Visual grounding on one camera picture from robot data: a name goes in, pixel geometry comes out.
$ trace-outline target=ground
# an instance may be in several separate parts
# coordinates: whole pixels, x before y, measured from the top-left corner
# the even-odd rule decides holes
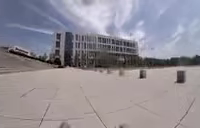
[[[187,81],[177,84],[176,71]],[[0,128],[200,128],[200,67],[0,74]]]

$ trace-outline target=modern building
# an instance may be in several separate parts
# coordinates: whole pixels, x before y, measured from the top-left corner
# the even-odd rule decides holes
[[[135,65],[138,42],[98,34],[54,34],[54,56],[63,66],[96,67]]]

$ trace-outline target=white cloud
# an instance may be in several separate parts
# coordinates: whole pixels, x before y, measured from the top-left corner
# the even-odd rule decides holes
[[[137,27],[141,27],[141,26],[143,26],[144,25],[144,21],[143,20],[141,20],[141,21],[139,21],[138,23],[137,23]]]
[[[49,21],[59,25],[62,29],[67,30],[67,27],[58,19],[48,15],[47,13],[43,12],[42,10],[40,10],[39,8],[37,8],[36,6],[32,5],[32,4],[25,4],[28,8],[30,8],[31,10],[35,11],[36,13],[38,13],[39,15],[47,18]]]
[[[108,34],[109,26],[123,31],[137,11],[138,0],[47,0],[62,16],[74,24],[96,33]]]
[[[53,31],[48,30],[48,29],[28,27],[28,26],[24,26],[24,25],[21,25],[21,24],[8,24],[6,26],[11,27],[11,28],[19,28],[19,29],[29,30],[29,31],[33,31],[33,32],[48,34],[48,35],[53,34]]]
[[[185,28],[181,24],[179,24],[177,26],[175,33],[172,35],[172,38],[176,38],[177,36],[183,34],[184,32],[185,32]]]

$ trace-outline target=stone bollard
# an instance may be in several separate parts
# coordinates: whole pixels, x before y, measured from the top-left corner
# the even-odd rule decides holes
[[[124,69],[120,68],[119,69],[119,76],[124,76],[124,75],[125,75]]]
[[[183,70],[177,71],[176,83],[185,83],[185,82],[186,82],[186,71]]]
[[[110,69],[107,69],[107,74],[111,74],[112,71]]]
[[[99,69],[99,72],[100,72],[100,73],[103,73],[103,69]]]
[[[71,127],[67,122],[63,122],[63,123],[61,123],[59,128],[71,128]]]
[[[146,79],[147,78],[147,72],[146,70],[140,70],[140,79]]]

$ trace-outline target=blue sky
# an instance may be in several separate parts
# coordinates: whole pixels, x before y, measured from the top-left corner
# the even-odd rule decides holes
[[[54,31],[135,39],[143,56],[200,55],[200,0],[0,0],[0,44],[49,52]]]

